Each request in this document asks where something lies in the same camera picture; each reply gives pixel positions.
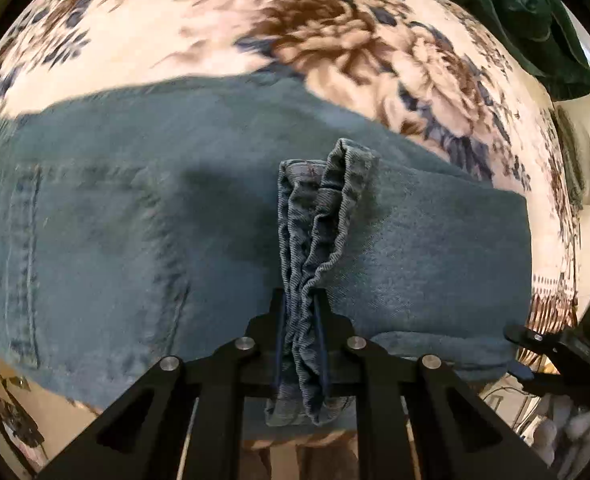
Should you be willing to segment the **dark teal plush blanket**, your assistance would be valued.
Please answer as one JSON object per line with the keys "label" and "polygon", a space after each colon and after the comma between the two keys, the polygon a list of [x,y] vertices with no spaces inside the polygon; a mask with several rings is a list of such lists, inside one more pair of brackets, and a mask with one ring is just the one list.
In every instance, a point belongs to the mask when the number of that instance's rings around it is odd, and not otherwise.
{"label": "dark teal plush blanket", "polygon": [[449,0],[470,12],[554,101],[590,93],[590,64],[560,0]]}

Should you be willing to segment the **floral fleece bed blanket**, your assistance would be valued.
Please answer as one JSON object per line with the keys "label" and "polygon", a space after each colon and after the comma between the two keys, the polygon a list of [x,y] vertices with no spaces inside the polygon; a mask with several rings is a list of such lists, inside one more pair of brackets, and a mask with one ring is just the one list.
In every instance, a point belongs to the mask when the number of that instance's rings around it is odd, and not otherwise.
{"label": "floral fleece bed blanket", "polygon": [[528,324],[541,333],[575,324],[575,216],[552,99],[449,0],[32,0],[0,39],[0,117],[264,68],[523,194]]}

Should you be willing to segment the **blue denim jeans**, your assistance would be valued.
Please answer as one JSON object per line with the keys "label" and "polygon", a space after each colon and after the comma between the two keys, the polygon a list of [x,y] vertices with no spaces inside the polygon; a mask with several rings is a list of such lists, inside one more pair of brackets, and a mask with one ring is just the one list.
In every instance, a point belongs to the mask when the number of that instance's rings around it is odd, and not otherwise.
{"label": "blue denim jeans", "polygon": [[275,288],[272,426],[349,405],[322,383],[316,288],[395,356],[493,382],[530,274],[523,196],[293,79],[179,79],[0,118],[0,358],[95,406],[167,354],[240,336]]}

